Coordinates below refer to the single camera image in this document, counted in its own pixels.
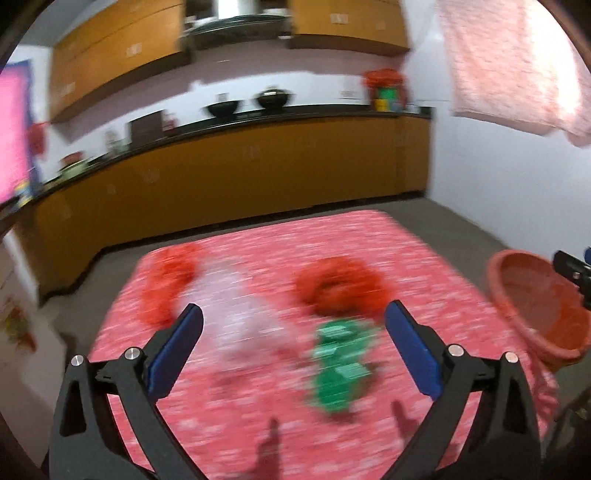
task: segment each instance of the green toy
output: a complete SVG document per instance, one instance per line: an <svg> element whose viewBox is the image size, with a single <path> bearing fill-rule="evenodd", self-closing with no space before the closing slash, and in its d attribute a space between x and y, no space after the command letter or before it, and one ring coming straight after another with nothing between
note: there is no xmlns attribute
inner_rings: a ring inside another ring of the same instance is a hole
<svg viewBox="0 0 591 480"><path fill-rule="evenodd" d="M371 372L359 363L371 342L371 331L352 319L331 320L318 328L314 359L320 371L316 398L328 413L347 411Z"/></svg>

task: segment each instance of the floor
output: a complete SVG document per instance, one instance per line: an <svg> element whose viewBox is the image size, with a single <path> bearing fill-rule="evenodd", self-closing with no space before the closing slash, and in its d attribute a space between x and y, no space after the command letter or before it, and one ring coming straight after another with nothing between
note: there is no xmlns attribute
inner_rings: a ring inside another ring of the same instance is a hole
<svg viewBox="0 0 591 480"><path fill-rule="evenodd" d="M71 343L74 344L72 347L76 352L87 354L111 303L133 272L135 264L153 249L220 233L356 209L377 209L388 213L402 226L429 244L461 275L481 290L485 287L484 275L488 259L497 251L506 248L500 241L477 226L425 198L357 203L337 209L318 207L305 212L305 215L278 215L257 222L245 220L232 224L231 228L212 228L175 240L155 242L110 253L96 263L74 294L49 300L43 310L48 316L55 318L55 328L71 339ZM562 369L557 374L557 378L560 384L561 400L566 404L591 385L591 356L588 355L577 365Z"/></svg>

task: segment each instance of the pink curtain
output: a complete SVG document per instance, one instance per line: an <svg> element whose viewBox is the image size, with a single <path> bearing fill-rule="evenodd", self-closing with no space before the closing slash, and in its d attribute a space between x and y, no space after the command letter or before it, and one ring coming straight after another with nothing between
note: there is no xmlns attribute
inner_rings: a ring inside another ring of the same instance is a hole
<svg viewBox="0 0 591 480"><path fill-rule="evenodd" d="M591 140L591 73L537 0L439 0L455 111Z"/></svg>
<svg viewBox="0 0 591 480"><path fill-rule="evenodd" d="M6 68L0 74L0 202L12 197L29 176L27 82L20 69Z"/></svg>

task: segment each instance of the wall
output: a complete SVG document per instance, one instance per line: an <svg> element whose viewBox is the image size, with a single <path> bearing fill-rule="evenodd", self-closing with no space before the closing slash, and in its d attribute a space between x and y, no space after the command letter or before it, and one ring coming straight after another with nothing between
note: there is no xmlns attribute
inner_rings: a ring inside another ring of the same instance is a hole
<svg viewBox="0 0 591 480"><path fill-rule="evenodd" d="M243 100L239 111L260 108L253 100L270 86L295 95L292 105L367 103L361 74L396 60L332 50L290 50L280 40L228 45L197 54L191 65L163 73L122 90L71 121L53 126L48 136L50 166L44 178L57 175L59 159L82 150L106 153L105 132L113 129L129 141L127 123L166 109L181 125L210 118L204 110L219 93ZM342 98L343 90L353 97Z"/></svg>
<svg viewBox="0 0 591 480"><path fill-rule="evenodd" d="M579 258L591 244L591 148L454 117L435 0L402 0L415 51L403 66L416 103L436 107L428 195L511 248Z"/></svg>

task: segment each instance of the wooden cabinet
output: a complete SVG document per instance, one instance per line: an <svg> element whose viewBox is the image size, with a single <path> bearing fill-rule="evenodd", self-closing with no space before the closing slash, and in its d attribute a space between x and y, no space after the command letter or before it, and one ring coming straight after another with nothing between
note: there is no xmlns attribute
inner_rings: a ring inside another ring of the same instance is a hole
<svg viewBox="0 0 591 480"><path fill-rule="evenodd" d="M108 7L89 18L58 42L54 47L54 61L64 63L72 60L115 30L117 30L116 15L113 7Z"/></svg>
<svg viewBox="0 0 591 480"><path fill-rule="evenodd" d="M376 41L408 47L406 27L397 1L372 0L370 19Z"/></svg>
<svg viewBox="0 0 591 480"><path fill-rule="evenodd" d="M68 289L106 248L200 226L424 190L429 120L253 125L120 161L42 200L15 231L40 294Z"/></svg>
<svg viewBox="0 0 591 480"><path fill-rule="evenodd" d="M290 0L293 47L395 56L408 51L398 0Z"/></svg>
<svg viewBox="0 0 591 480"><path fill-rule="evenodd" d="M402 137L398 144L404 150L404 162L398 176L405 192L424 191L429 177L431 151L430 123L422 118L403 117Z"/></svg>
<svg viewBox="0 0 591 480"><path fill-rule="evenodd" d="M294 33L298 35L337 35L331 0L290 0Z"/></svg>
<svg viewBox="0 0 591 480"><path fill-rule="evenodd" d="M111 6L115 29L127 27L167 8L177 7L183 0L119 0Z"/></svg>
<svg viewBox="0 0 591 480"><path fill-rule="evenodd" d="M69 120L117 90L189 62L179 40L184 7L161 8L178 0L134 1L139 2L137 9L130 7L132 0L121 0L60 43L51 67L51 121ZM114 30L117 22L126 26ZM100 33L85 33L94 29Z"/></svg>
<svg viewBox="0 0 591 480"><path fill-rule="evenodd" d="M180 51L182 7L172 7L125 27L108 39L105 54L118 77Z"/></svg>

